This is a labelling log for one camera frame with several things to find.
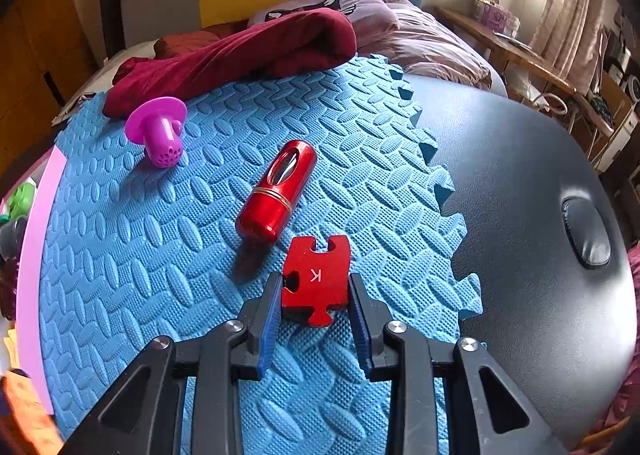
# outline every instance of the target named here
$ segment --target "purple strainer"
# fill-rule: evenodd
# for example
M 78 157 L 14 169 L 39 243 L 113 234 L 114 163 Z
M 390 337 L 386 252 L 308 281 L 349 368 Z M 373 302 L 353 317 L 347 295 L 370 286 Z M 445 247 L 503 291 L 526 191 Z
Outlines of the purple strainer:
M 124 125 L 131 143 L 145 145 L 148 158 L 159 168 L 169 168 L 182 155 L 180 133 L 187 107 L 178 98 L 164 96 L 142 103 Z

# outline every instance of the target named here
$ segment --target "purple plastic toy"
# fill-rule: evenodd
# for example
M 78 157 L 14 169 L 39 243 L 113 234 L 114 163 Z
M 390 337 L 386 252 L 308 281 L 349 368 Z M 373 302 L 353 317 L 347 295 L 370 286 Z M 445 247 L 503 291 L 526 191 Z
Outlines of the purple plastic toy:
M 142 103 L 124 125 L 131 143 L 145 145 L 153 164 L 169 168 L 182 156 L 180 133 L 187 117 L 187 107 L 178 98 L 164 96 Z

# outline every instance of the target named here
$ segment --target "silver screw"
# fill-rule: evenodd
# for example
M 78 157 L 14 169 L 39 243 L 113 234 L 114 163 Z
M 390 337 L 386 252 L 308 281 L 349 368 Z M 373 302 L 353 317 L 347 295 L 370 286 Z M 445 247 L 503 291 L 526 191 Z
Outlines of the silver screw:
M 244 327 L 244 323 L 242 323 L 240 320 L 225 321 L 225 329 L 227 329 L 229 332 L 239 332 L 242 330 L 242 327 Z
M 171 338 L 169 336 L 157 336 L 151 340 L 151 348 L 156 350 L 163 350 L 171 344 Z
M 391 332 L 395 332 L 396 334 L 402 334 L 406 331 L 406 324 L 402 323 L 399 320 L 392 320 L 386 324 L 386 328 L 388 328 Z
M 473 338 L 463 338 L 460 340 L 460 347 L 467 352 L 475 352 L 478 350 L 480 343 Z

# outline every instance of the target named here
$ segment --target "black leather pad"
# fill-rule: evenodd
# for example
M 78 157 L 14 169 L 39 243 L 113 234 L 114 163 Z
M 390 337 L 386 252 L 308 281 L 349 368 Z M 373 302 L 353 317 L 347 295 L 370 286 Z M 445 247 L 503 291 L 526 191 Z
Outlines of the black leather pad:
M 611 244 L 602 218 L 590 200 L 580 197 L 562 203 L 562 220 L 580 263 L 588 269 L 607 265 Z
M 479 90 L 405 75 L 456 187 L 443 214 L 461 212 L 468 234 L 456 278 L 474 271 L 484 313 L 461 323 L 540 411 L 567 448 L 609 405 L 636 343 L 636 303 L 625 246 L 593 168 L 558 123 Z M 610 258 L 585 269 L 562 203 L 590 200 Z

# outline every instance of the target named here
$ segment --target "blue foam mat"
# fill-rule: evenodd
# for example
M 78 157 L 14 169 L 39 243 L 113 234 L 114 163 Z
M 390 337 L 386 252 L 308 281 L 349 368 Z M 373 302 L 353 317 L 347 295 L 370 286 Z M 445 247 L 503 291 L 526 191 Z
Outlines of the blue foam mat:
M 47 228 L 40 333 L 47 385 L 68 437 L 153 337 L 202 335 L 235 317 L 279 270 L 295 235 L 346 233 L 351 271 L 395 318 L 454 342 L 458 313 L 482 311 L 476 275 L 456 281 L 450 258 L 466 234 L 440 206 L 446 168 L 427 166 L 433 136 L 410 121 L 420 107 L 398 68 L 354 58 L 327 72 L 233 82 L 187 103 L 184 155 L 156 170 L 122 122 L 84 105 L 56 144 L 67 156 Z M 278 244 L 248 283 L 234 283 L 234 219 L 287 140 L 319 160 Z M 271 369 L 240 387 L 245 454 L 384 452 L 390 385 L 358 366 L 345 313 L 328 329 L 283 322 Z M 440 452 L 448 452 L 436 384 Z M 182 439 L 188 453 L 190 381 Z

